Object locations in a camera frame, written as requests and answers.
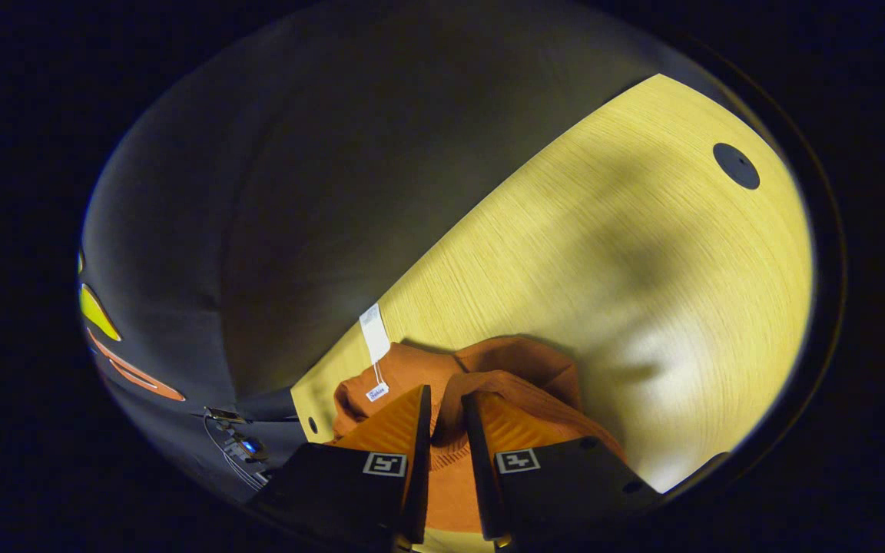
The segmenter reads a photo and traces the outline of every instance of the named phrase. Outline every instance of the orange stripe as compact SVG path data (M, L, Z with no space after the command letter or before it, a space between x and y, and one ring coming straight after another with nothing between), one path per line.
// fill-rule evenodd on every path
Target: orange stripe
M98 347L98 350L101 351L105 357L108 357L111 366L114 367L119 374L125 377L127 381L132 382L132 384L140 386L141 388L148 389L150 392L158 393L158 395L163 396L163 398L175 399L177 402L186 402L186 398L183 397L182 393L177 392L176 389L172 389L171 386L165 385L157 379L138 370L128 361L123 360L118 355L113 354L107 347L102 346L101 342L98 342L98 339L94 337L94 333L91 332L91 329L88 329L88 336L91 337L91 340L94 340L94 345Z

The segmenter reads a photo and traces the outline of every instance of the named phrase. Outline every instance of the cable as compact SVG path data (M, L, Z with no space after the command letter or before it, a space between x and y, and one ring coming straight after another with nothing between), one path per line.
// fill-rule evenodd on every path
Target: cable
M207 432L207 437L210 438L211 443L217 446L217 451L220 452L221 455L224 456L224 461L227 462L227 465L231 467L231 470L241 478L241 481L245 484L248 484L253 490L260 491L261 484L257 483L255 478L249 475L248 472L245 472L245 469L241 468L234 459L231 458L231 455L228 455L227 452L224 451L224 448L220 447L220 444L217 443L217 440L214 440L214 437L210 434L210 427L207 426L207 414L204 413L204 431Z

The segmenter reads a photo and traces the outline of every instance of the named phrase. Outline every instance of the black background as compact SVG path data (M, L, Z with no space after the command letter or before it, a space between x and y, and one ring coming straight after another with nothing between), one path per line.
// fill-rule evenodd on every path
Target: black background
M78 332L75 266L94 180L141 112L305 4L0 6L0 549L284 549L113 405ZM726 493L621 548L885 549L885 6L605 8L684 29L777 99L831 177L850 252L842 339L805 416Z

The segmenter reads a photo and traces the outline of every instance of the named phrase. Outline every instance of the table surface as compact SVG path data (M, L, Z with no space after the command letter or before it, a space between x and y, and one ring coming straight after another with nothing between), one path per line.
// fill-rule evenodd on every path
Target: table surface
M717 143L747 155L758 189L723 172ZM730 112L658 75L531 158L378 304L393 342L457 350L524 335L572 355L587 416L664 492L773 405L812 288L807 216L784 162ZM293 386L310 441L333 438L333 390L369 364L355 323ZM489 547L427 529L416 549Z

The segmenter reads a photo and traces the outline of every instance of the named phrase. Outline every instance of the light wood table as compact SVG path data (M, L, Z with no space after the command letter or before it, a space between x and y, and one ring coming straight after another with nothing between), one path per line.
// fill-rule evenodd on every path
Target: light wood table
M758 189L720 169L716 143L747 155ZM804 204L783 162L740 119L659 75L524 164L379 305L393 342L456 350L521 333L572 355L588 416L664 492L773 405L813 285ZM293 386L310 441L333 438L333 390L369 364L355 324ZM489 547L427 529L416 549Z

